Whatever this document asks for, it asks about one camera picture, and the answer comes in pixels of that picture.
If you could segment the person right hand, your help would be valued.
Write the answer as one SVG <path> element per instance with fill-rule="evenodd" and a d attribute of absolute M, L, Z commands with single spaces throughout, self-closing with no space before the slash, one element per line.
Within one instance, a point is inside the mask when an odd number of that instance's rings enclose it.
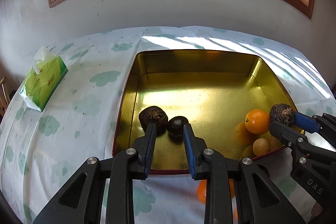
<path fill-rule="evenodd" d="M 322 212 L 322 207 L 316 202 L 311 210 L 310 220 L 313 220 L 315 217 L 319 216 Z"/>

